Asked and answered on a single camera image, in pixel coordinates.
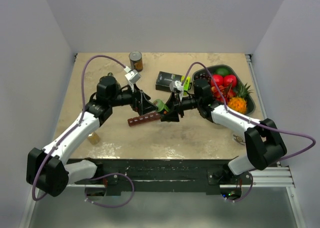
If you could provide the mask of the green pill bottle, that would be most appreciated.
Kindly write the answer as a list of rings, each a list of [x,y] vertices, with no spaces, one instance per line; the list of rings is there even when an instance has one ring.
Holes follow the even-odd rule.
[[[170,111],[168,106],[161,99],[156,99],[153,104],[157,107],[156,112],[161,115],[166,115]]]

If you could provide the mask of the red weekly pill organizer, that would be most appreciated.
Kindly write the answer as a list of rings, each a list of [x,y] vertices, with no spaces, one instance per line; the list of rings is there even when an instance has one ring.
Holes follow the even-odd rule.
[[[129,118],[127,120],[127,123],[129,127],[133,127],[133,126],[141,125],[141,124],[152,122],[152,121],[157,121],[160,119],[161,119],[161,115],[159,113],[150,112],[144,115]]]

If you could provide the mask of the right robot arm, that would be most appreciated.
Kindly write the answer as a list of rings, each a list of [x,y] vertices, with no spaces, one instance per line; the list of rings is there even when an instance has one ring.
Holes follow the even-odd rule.
[[[235,184],[242,173],[254,169],[262,171],[286,155],[287,148],[271,119],[250,118],[225,107],[214,98],[211,87],[205,80],[196,80],[194,93],[187,97],[183,96],[181,81],[172,81],[169,87],[171,95],[166,102],[169,111],[162,116],[161,121],[179,122],[185,111],[197,109],[202,118],[222,125],[244,139],[246,154],[229,161],[221,171],[227,184]]]

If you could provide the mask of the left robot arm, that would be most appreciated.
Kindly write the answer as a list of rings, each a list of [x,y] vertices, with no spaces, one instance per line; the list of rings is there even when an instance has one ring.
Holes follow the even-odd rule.
[[[104,172],[93,161],[84,159],[72,164],[67,161],[88,135],[112,115],[113,108],[119,106],[130,106],[140,116],[157,110],[150,97],[135,84],[121,87],[115,77],[101,77],[96,92],[72,125],[44,148],[33,148],[29,152],[26,181],[32,190],[39,189],[56,197],[67,185],[81,180],[99,184]]]

